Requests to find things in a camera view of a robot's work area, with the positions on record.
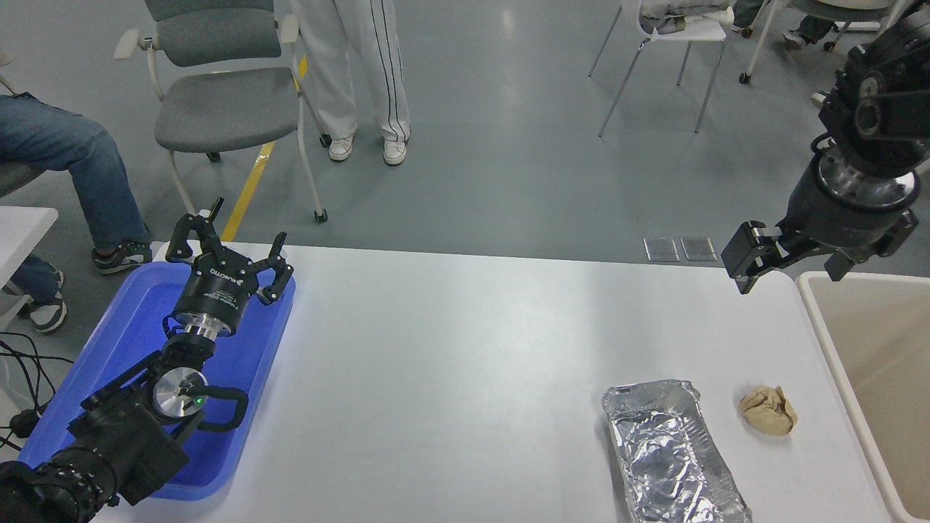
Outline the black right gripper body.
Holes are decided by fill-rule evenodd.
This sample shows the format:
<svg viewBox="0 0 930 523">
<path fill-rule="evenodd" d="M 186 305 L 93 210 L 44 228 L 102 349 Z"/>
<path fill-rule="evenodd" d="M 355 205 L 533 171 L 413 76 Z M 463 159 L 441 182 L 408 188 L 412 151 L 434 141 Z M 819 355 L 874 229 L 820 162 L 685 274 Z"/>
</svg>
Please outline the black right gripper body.
<svg viewBox="0 0 930 523">
<path fill-rule="evenodd" d="M 807 169 L 781 219 L 781 248 L 797 257 L 888 257 L 918 225 L 913 173 L 893 179 L 854 169 Z"/>
</svg>

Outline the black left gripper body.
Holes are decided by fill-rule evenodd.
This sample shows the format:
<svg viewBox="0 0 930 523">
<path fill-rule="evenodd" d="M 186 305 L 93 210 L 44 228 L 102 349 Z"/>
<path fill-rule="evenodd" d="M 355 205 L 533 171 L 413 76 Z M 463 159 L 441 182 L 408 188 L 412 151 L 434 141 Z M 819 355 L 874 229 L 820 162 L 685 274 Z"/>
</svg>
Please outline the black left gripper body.
<svg viewBox="0 0 930 523">
<path fill-rule="evenodd" d="M 247 271 L 250 264 L 250 258 L 230 248 L 203 251 L 193 261 L 172 317 L 180 324 L 211 317 L 219 321 L 219 333 L 235 333 L 258 289 L 258 278 Z"/>
</svg>

